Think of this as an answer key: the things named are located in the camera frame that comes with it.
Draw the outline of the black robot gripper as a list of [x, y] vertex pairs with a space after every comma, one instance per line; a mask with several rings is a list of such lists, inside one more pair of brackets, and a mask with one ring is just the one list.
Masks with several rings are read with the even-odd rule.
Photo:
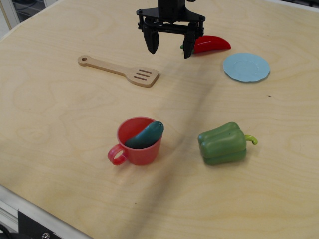
[[137, 10], [138, 28], [143, 32], [148, 51], [155, 54], [159, 46], [159, 33], [185, 35], [184, 58], [191, 56], [196, 39], [204, 33], [205, 17], [186, 8], [184, 0], [159, 0], [155, 8]]

